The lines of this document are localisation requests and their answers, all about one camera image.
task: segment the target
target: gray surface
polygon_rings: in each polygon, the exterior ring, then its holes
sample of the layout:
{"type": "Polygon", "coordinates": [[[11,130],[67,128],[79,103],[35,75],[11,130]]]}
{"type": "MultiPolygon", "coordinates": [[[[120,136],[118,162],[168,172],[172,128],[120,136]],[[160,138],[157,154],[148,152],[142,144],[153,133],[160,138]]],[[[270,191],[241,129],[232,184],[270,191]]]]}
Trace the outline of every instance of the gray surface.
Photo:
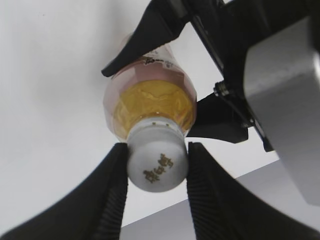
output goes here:
{"type": "MultiPolygon", "coordinates": [[[[308,205],[280,161],[237,180],[278,210],[320,231],[320,207],[308,205]]],[[[121,240],[195,240],[188,200],[129,224],[121,240]]]]}
{"type": "Polygon", "coordinates": [[[252,47],[245,95],[306,201],[320,206],[320,58],[305,18],[252,47]]]}
{"type": "Polygon", "coordinates": [[[182,201],[124,226],[120,240],[195,240],[189,202],[182,201]]]}

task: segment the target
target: orange liquid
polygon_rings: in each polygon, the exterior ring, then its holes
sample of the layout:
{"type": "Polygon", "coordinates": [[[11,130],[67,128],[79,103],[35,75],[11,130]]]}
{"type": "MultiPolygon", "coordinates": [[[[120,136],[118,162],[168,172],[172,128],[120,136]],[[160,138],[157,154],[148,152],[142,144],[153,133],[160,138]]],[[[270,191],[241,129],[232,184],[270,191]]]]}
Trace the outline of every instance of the orange liquid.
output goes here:
{"type": "Polygon", "coordinates": [[[165,117],[175,121],[185,133],[194,123],[194,105],[184,90],[171,82],[138,82],[120,95],[113,114],[114,132],[125,140],[140,120],[165,117]]]}

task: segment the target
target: bottle cap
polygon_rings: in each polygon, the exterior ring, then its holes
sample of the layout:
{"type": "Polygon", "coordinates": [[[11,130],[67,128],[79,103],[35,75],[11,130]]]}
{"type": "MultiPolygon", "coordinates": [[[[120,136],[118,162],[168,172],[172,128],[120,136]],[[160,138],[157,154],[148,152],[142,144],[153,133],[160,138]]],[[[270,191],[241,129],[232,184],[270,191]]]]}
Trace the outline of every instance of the bottle cap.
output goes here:
{"type": "Polygon", "coordinates": [[[188,155],[180,127],[164,117],[141,120],[127,139],[127,173],[138,188],[165,192],[177,187],[188,174],[188,155]]]}

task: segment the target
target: bottle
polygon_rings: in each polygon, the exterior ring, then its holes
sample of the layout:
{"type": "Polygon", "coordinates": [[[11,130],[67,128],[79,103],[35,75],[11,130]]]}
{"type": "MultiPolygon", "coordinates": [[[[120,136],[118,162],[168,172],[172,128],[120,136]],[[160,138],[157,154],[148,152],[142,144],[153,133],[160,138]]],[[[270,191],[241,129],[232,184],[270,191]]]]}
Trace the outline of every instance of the bottle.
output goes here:
{"type": "Polygon", "coordinates": [[[185,136],[196,119],[195,88],[169,45],[116,73],[104,99],[107,126],[129,149],[127,173],[138,188],[165,192],[188,174],[185,136]]]}

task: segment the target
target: bottle neck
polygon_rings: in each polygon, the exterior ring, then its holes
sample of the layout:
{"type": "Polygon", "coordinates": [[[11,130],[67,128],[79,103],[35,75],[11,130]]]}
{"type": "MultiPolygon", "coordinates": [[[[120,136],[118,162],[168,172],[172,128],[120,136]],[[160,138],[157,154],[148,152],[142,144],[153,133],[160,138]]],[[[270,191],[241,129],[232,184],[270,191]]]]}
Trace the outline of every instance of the bottle neck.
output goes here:
{"type": "Polygon", "coordinates": [[[182,129],[173,120],[166,117],[159,116],[159,117],[148,117],[148,118],[142,119],[137,124],[135,124],[128,134],[127,142],[129,142],[137,132],[140,132],[141,130],[146,128],[159,128],[159,130],[160,129],[171,130],[172,132],[175,132],[176,135],[183,141],[185,138],[182,129]]]}

